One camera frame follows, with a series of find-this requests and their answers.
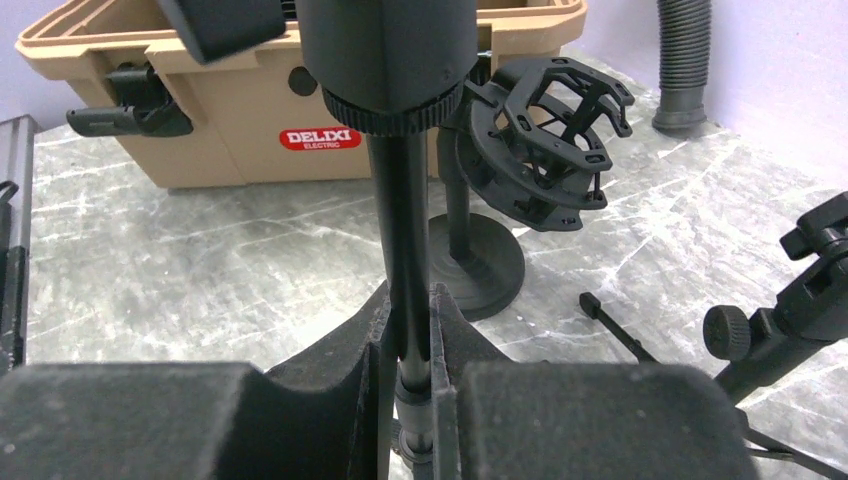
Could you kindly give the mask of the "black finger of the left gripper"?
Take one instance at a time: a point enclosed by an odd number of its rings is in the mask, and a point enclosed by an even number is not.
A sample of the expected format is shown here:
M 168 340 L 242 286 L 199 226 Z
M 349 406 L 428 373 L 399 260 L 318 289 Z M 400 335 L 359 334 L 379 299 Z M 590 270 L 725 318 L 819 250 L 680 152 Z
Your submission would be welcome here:
M 245 52 L 286 32 L 274 0 L 159 0 L 190 56 L 202 65 Z

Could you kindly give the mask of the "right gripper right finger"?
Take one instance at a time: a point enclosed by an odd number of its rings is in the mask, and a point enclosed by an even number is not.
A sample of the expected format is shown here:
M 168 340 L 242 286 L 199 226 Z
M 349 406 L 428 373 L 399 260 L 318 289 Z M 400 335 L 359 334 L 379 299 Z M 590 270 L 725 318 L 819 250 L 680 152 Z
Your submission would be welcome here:
M 739 417 L 679 364 L 520 363 L 430 293 L 436 479 L 754 479 Z

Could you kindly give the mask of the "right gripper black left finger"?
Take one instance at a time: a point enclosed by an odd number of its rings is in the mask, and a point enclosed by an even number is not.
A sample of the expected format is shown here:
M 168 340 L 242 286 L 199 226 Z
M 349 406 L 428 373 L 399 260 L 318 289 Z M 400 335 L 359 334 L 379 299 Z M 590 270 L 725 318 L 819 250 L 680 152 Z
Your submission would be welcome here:
M 36 364 L 1 382 L 5 479 L 384 479 L 395 358 L 379 287 L 268 371 Z

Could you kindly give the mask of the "black tripod stand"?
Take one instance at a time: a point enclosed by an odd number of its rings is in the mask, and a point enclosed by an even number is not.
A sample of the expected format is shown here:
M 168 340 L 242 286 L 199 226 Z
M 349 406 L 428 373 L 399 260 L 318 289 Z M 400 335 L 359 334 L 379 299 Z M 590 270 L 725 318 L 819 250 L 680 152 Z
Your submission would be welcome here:
M 415 479 L 433 477 L 427 135 L 368 136 L 398 357 L 398 450 Z

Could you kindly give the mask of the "black round base mic stand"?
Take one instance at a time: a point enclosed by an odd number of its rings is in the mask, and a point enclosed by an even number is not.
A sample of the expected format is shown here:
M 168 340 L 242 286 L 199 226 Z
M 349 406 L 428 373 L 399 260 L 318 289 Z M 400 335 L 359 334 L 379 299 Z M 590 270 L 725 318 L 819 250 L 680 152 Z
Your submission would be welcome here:
M 634 102 L 620 80 L 571 58 L 522 58 L 498 69 L 478 59 L 459 110 L 437 133 L 446 211 L 429 222 L 430 277 L 466 320 L 508 307 L 526 270 L 516 236 L 474 213 L 471 196 L 535 231 L 581 229 L 582 212 L 608 203 L 601 176 L 612 160 L 594 123 L 606 117 L 617 136 L 630 136 Z

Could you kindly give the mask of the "black tripod stand shock mount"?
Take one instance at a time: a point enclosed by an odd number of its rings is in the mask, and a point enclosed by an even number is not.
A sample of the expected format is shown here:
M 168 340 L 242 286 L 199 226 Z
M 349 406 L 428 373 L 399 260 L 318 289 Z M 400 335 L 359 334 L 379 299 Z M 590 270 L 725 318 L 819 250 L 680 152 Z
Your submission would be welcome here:
M 818 258 L 777 294 L 774 306 L 746 315 L 716 305 L 704 316 L 707 350 L 728 363 L 715 380 L 735 404 L 847 337 L 846 193 L 800 216 L 780 244 L 791 260 Z

